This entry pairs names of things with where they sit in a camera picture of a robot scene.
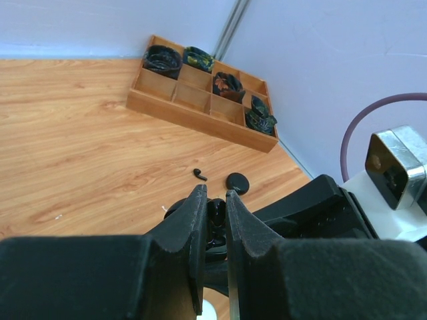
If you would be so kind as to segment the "white round charging case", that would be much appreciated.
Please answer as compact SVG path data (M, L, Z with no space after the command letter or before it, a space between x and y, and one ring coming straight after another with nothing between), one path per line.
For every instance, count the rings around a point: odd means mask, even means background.
M203 300L202 314L197 317L197 320L217 320L218 316L214 306L207 300Z

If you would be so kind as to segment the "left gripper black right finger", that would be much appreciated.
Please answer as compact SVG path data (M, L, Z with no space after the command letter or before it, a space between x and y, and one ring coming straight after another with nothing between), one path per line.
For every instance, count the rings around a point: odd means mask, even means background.
M232 319L425 319L426 251L409 241L285 239L226 195Z

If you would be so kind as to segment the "black round charging case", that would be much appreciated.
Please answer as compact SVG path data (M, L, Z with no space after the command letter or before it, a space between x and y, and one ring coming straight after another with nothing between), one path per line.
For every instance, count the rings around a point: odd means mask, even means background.
M205 247L205 262L223 261L227 257L226 220L221 227L216 227L207 214L207 243Z
M238 195L245 195L250 189L250 182L241 173L230 173L226 178L227 190L234 190Z

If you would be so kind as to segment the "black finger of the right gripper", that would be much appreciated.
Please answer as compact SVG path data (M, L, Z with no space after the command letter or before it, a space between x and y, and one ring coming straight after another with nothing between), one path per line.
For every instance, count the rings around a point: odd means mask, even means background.
M328 175L316 177L254 215L289 239L378 238L356 196Z
M229 295L228 262L226 260L205 264L203 286L222 295Z

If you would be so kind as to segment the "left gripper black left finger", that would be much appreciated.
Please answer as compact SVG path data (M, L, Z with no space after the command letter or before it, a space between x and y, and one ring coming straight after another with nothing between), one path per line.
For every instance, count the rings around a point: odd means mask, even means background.
M207 187L143 235L1 242L2 319L195 319L202 312Z

